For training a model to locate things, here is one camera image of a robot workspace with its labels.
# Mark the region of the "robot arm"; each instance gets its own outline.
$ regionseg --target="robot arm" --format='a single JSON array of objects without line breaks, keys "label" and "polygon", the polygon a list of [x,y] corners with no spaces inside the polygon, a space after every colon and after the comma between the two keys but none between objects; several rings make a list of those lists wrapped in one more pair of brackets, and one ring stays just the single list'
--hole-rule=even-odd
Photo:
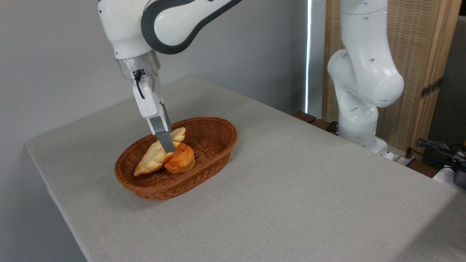
[{"label": "robot arm", "polygon": [[387,0],[342,0],[341,34],[346,49],[328,64],[338,101],[338,136],[385,155],[386,143],[375,136],[377,107],[396,102],[404,87],[387,41]]},{"label": "robot arm", "polygon": [[103,29],[124,78],[133,82],[141,115],[165,152],[175,150],[160,93],[154,50],[176,54],[186,49],[207,23],[241,0],[99,0]]}]

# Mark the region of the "orange bread roll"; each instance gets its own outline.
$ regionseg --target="orange bread roll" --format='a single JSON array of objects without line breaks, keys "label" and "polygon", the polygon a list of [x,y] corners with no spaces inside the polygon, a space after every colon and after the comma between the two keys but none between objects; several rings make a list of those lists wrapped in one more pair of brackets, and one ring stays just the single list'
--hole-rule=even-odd
[{"label": "orange bread roll", "polygon": [[179,174],[191,170],[195,162],[192,148],[185,143],[181,143],[164,167],[170,173]]}]

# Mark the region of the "brown wicker basket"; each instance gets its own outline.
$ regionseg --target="brown wicker basket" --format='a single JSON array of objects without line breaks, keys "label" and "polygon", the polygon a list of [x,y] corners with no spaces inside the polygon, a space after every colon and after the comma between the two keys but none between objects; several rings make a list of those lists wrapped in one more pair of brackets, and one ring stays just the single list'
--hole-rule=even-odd
[{"label": "brown wicker basket", "polygon": [[186,128],[184,143],[194,151],[196,164],[186,172],[172,174],[165,168],[134,177],[134,170],[150,145],[157,141],[148,135],[130,145],[115,163],[116,179],[136,195],[149,200],[165,200],[197,187],[218,173],[228,162],[238,132],[232,123],[218,117],[195,117],[176,122],[173,129]]}]

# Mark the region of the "bamboo blind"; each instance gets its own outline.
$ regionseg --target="bamboo blind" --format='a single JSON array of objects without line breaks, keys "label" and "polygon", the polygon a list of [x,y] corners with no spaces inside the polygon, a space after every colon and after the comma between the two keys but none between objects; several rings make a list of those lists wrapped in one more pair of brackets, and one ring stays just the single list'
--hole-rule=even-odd
[{"label": "bamboo blind", "polygon": [[[405,150],[418,137],[427,137],[439,90],[421,99],[422,89],[438,80],[456,25],[461,0],[389,0],[387,35],[395,65],[404,78],[400,99],[379,109],[377,136]],[[327,1],[325,64],[343,49],[340,0]],[[335,88],[325,68],[322,117],[338,119]]]}]

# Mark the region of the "table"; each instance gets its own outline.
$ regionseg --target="table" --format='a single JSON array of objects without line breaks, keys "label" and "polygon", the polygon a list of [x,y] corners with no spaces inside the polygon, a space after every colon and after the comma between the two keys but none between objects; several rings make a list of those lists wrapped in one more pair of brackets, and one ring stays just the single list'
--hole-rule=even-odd
[{"label": "table", "polygon": [[176,198],[114,176],[150,133],[133,100],[27,143],[88,261],[466,261],[464,194],[204,80],[163,94],[172,122],[222,117],[239,135],[226,167]]}]

